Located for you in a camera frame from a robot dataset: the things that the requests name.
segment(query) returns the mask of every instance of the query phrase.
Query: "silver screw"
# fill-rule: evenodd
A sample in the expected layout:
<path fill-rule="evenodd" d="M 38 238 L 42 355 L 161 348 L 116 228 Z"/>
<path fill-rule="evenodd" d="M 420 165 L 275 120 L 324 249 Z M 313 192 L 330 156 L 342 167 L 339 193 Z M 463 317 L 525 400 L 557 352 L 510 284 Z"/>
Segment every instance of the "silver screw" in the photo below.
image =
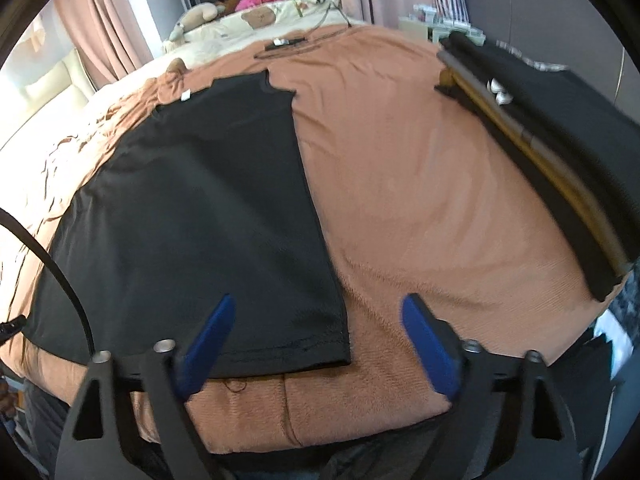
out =
<path fill-rule="evenodd" d="M 542 355 L 540 352 L 536 352 L 535 350 L 529 350 L 526 355 L 527 359 L 532 363 L 541 363 Z"/>
<path fill-rule="evenodd" d="M 164 352 L 170 352 L 175 348 L 175 341 L 173 339 L 162 339 L 154 345 L 154 352 L 163 354 Z"/>
<path fill-rule="evenodd" d="M 94 354 L 94 363 L 100 364 L 105 363 L 111 359 L 111 352 L 108 350 L 102 350 L 101 352 L 97 352 Z"/>
<path fill-rule="evenodd" d="M 464 343 L 462 343 L 462 348 L 467 352 L 471 352 L 472 354 L 479 354 L 482 349 L 480 343 L 475 339 L 467 339 Z"/>

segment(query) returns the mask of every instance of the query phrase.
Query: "bed headboard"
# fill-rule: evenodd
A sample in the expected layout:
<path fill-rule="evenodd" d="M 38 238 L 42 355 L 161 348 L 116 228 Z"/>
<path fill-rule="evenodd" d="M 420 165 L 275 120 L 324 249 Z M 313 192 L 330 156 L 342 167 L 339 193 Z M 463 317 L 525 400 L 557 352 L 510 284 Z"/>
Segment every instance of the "bed headboard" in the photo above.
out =
<path fill-rule="evenodd" d="M 73 49 L 35 83 L 17 89 L 17 94 L 17 102 L 0 114 L 0 148 L 28 123 L 34 126 L 44 107 L 68 116 L 82 110 L 95 89 Z"/>

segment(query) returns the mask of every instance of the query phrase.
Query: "brown fleece blanket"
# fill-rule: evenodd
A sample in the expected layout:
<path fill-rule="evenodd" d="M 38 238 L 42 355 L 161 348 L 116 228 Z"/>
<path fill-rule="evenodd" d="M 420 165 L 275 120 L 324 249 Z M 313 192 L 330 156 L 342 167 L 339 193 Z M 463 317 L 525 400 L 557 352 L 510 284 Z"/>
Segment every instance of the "brown fleece blanket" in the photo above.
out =
<path fill-rule="evenodd" d="M 339 27 L 315 31 L 324 36 Z M 530 348 L 555 360 L 606 304 L 590 297 L 580 267 L 544 203 L 477 118 L 434 90 L 436 48 L 357 27 L 312 47 L 254 59 L 263 44 L 184 73 L 180 63 L 115 105 L 94 132 L 49 161 L 48 246 L 79 185 L 118 138 L 158 104 L 216 78 L 270 71 L 295 89 L 293 115 L 311 194 L 348 311 L 353 363 L 253 380 L 209 381 L 188 403 L 212 452 L 311 446 L 400 428 L 448 408 L 434 393 L 400 323 L 419 292 L 436 316 L 488 349 Z M 28 255 L 11 315 L 27 314 L 40 264 Z M 83 368 L 16 337 L 0 356 L 71 402 Z M 146 397 L 143 434 L 154 438 Z"/>

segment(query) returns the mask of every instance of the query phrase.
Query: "bed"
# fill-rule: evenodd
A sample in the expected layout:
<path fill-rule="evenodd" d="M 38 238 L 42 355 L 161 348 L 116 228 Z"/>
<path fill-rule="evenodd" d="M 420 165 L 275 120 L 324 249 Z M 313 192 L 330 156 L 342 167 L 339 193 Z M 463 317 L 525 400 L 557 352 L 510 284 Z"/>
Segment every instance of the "bed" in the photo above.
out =
<path fill-rule="evenodd" d="M 268 6 L 278 4 L 288 6 Z M 216 78 L 265 68 L 276 88 L 296 90 L 296 133 L 344 289 L 353 363 L 209 381 L 189 408 L 212 452 L 325 444 L 444 412 L 449 403 L 431 389 L 399 323 L 407 292 L 420 292 L 437 316 L 492 351 L 537 348 L 553 361 L 618 291 L 604 303 L 591 297 L 542 200 L 481 123 L 433 90 L 442 68 L 435 46 L 379 27 L 347 29 L 337 9 L 319 7 L 302 18 L 291 10 L 256 30 L 239 16 L 206 25 L 96 92 L 71 120 L 57 119 L 50 136 L 34 143 L 18 131 L 0 152 L 6 160 L 37 154 L 21 174 L 31 184 L 7 209 L 48 245 L 73 193 L 146 108 Z M 308 32 L 320 48 L 254 58 L 264 51 L 262 41 L 314 29 L 321 20 L 326 28 Z M 335 36 L 322 39 L 327 34 Z M 178 58 L 192 70 L 185 73 Z M 9 235 L 0 236 L 0 317 L 7 319 L 28 313 L 41 265 Z M 66 402 L 84 373 L 21 336 L 0 358 Z M 144 395 L 135 409 L 142 434 L 156 439 Z"/>

